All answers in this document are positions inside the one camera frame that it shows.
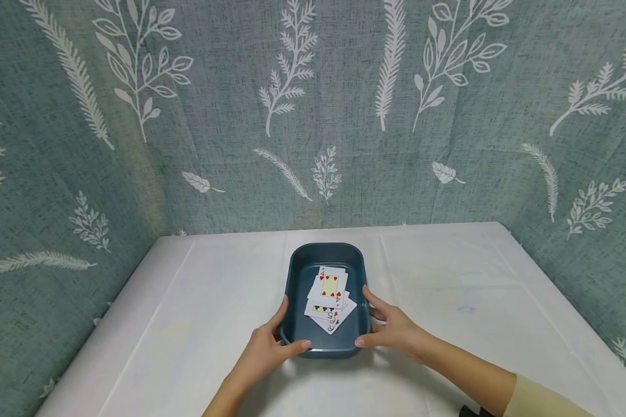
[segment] wrist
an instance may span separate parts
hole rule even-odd
[[[253,384],[254,382],[249,381],[248,378],[232,370],[223,380],[220,389],[227,392],[230,396],[243,398],[250,388],[252,388]]]

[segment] right hand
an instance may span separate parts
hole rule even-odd
[[[373,295],[367,286],[362,288],[362,293],[373,304],[370,309],[371,316],[378,321],[384,321],[385,324],[371,324],[371,333],[358,337],[355,346],[358,348],[386,346],[404,352],[415,363],[424,364],[428,348],[435,343],[436,338],[414,324],[401,308]]]

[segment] white table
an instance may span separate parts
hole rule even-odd
[[[626,370],[498,223],[161,237],[39,417],[198,417],[281,301],[292,252],[347,242],[375,294],[424,328],[542,383],[597,417],[626,417]],[[294,359],[244,416],[457,416],[470,399],[395,352]]]

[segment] black object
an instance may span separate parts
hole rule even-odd
[[[327,334],[310,317],[304,315],[308,292],[320,267],[344,268],[348,274],[345,290],[357,307],[336,329]],[[308,359],[345,359],[357,355],[354,341],[371,330],[369,303],[362,294],[366,272],[362,252],[348,243],[309,243],[297,248],[290,258],[285,294],[290,300],[281,325],[281,338],[285,343],[309,339],[312,347],[301,354]]]
[[[459,410],[459,417],[494,417],[493,414],[490,414],[486,409],[480,408],[480,414],[476,414],[472,409],[466,407],[464,405]]]

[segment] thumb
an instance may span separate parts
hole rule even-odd
[[[357,338],[355,346],[358,348],[387,346],[387,339],[385,338],[384,332],[364,334]]]
[[[295,341],[286,346],[281,346],[281,352],[285,359],[301,355],[311,347],[311,341]]]

